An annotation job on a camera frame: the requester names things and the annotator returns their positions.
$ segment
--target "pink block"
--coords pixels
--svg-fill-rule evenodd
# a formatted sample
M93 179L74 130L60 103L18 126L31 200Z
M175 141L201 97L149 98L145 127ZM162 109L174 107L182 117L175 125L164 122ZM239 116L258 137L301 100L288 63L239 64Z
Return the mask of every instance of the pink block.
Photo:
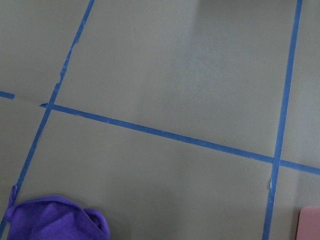
M319 206L306 206L301 210L296 240L320 240Z

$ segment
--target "red object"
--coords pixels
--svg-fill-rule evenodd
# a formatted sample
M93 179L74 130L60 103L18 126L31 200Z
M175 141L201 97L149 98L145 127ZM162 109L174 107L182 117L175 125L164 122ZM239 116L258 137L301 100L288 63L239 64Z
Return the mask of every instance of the red object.
M301 210L296 240L320 240L319 206L306 206Z

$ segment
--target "purple cloth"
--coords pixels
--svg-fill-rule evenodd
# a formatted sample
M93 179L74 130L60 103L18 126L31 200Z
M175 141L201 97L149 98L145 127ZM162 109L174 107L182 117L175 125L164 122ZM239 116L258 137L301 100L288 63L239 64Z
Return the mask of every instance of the purple cloth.
M46 196L13 205L10 195L5 219L10 223L7 240L109 240L104 216L82 209L61 196Z

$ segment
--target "blue painter's tape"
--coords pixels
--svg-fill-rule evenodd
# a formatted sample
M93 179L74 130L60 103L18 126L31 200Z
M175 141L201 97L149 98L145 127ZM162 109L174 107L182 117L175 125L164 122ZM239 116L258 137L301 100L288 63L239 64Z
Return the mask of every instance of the blue painter's tape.
M57 95L58 95L58 92L59 92L59 90L60 90L61 84L62 84L62 82L63 82L63 80L64 80L64 77L65 77L65 74L66 74L66 72L67 72L68 64L69 64L69 61L70 61L70 57L71 57L73 48L74 48L75 44L78 42L78 40L79 40L79 38L80 38L80 36L81 36L81 33L82 33L83 29L84 29L85 23L86 23L86 21L87 21L87 19L88 19L88 16L89 16L89 14L90 14L90 11L91 11L91 9L92 9L92 6L93 6L94 2L95 2L95 0L90 0L90 2L88 3L88 6L87 6L86 11L85 11L85 13L84 13L84 16L83 16L83 18L82 18L82 21L81 21L81 23L80 23L80 26L79 26L79 28L78 28L78 30L77 30L77 32L76 32L76 35L75 35L75 37L74 37L74 40L73 40L72 45L71 45L71 47L70 47L70 50L69 50L69 52L68 52L68 54L67 54L67 57L66 57L66 59L65 59L65 62L64 62L64 64L63 64L63 66L62 66L62 69L61 69L61 72L60 72L60 81L55 85L55 87L54 87L54 89L53 89L53 92L52 92L52 94L51 94L49 103L48 103L48 105L47 105L47 107L46 107L46 109L45 109L45 112L44 112L44 114L43 114L41 123L40 123L40 125L39 125L39 128L38 128L36 134L35 134L35 137L34 137L34 139L33 139L32 145L31 145L31 147L30 147L29 153L28 153L28 155L27 155L27 157L26 157L26 159L25 159L23 168L22 168L21 173L20 173L20 176L19 176L19 178L18 178L18 181L17 181L17 184L16 184L17 189L16 189L16 195L15 195L15 197L18 196L19 191L20 191L20 189L21 189L21 186L22 186L22 184L23 184L23 182L24 182L24 179L25 179L25 176L26 176L27 171L28 171L28 169L29 169L30 163L31 163L32 158L33 158L33 156L34 156L34 154L35 154L38 141L39 141L39 139L40 139L40 136L41 136L41 134L42 134L45 126L46 126L46 123L47 123L47 121L48 121L48 118L49 118L49 115L50 115L50 113L51 113L51 110L52 110L52 108L53 108L53 106L54 106L54 104L55 104L55 100L56 100L56 98L57 98ZM4 218L5 218L5 217L3 216L2 221L1 221L1 224L0 224L0 239L1 239L2 235L3 235L3 233L4 233L5 227L6 227L6 225L7 225L7 221L5 221Z
M309 174L320 175L320 168L313 167L313 166L307 166L307 165L303 165L303 164L300 164L300 163L281 160L280 161L280 166L285 167L285 168L298 170L298 171L301 171L301 172L306 172L306 173L309 173Z
M0 91L0 97L2 98L6 98L6 99L15 99L15 95L12 94L12 93L8 93L8 92L5 92L5 91Z
M44 104L41 104L40 106L47 108L48 104L44 103ZM108 124L124 127L127 129L132 129L132 130L144 132L147 134L157 135L160 137L173 139L173 140L177 140L177 141L188 143L188 144L193 144L193 145L201 146L204 148L209 148L209 149L213 149L213 150L217 150L217 151L221 151L221 152L225 152L225 153L229 153L229 154L234 154L234 155L238 155L238 156L249 158L249 159L262 161L265 163L272 163L273 162L273 158L269 157L269 156L265 156L265 155L261 155L261 154L257 154L257 153L229 147L229 146L224 146L224 145L220 145L220 144L209 142L209 141L203 141L203 140L199 140L196 138L175 134L172 132L162 131L159 129L155 129L155 128L151 128L151 127L147 127L147 126L142 126L142 125L126 122L126 121L121 121L121 120L113 119L113 118L106 117L106 116L87 113L87 112L79 111L76 109L68 108L65 106L54 105L52 109L59 111L59 112L82 116L87 119L96 120L99 122L108 123Z
M283 146L284 134L285 134L286 118L287 118L289 96L290 96L290 87L291 87L291 80L292 80L292 74L294 69L294 60L295 60L295 52L296 52L296 45L297 45L297 39L298 39L298 30L299 30L300 15L302 10L302 3L303 3L303 0L297 0L296 2L294 22L293 22L293 28L292 28L292 34L291 34L291 42L290 42L290 48L289 48L289 56L288 56L287 67L286 67L285 83L284 83L283 96L282 96L280 119L279 119L278 132L276 136L276 143L275 143L275 150L274 150L274 161L272 164L272 171L271 171L271 188L268 194L268 199L266 204L262 240L269 240L269 237L270 237L271 222L272 222L272 216L274 211L279 167L281 162L280 158L281 158L281 152L282 152L282 146Z

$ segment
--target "gray surface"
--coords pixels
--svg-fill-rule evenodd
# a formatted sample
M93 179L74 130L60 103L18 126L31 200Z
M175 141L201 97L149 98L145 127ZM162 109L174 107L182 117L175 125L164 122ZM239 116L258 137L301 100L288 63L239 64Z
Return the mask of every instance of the gray surface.
M283 144L284 159L320 167L320 3L303 3Z
M295 3L97 1L57 104L272 156Z
M87 0L0 2L0 90L41 104L50 98Z
M270 240L294 240L299 212L306 206L319 206L320 176L280 168Z
M113 240L259 239L271 165L53 112L18 201L97 207Z
M44 109L24 99L0 97L0 216L17 182Z

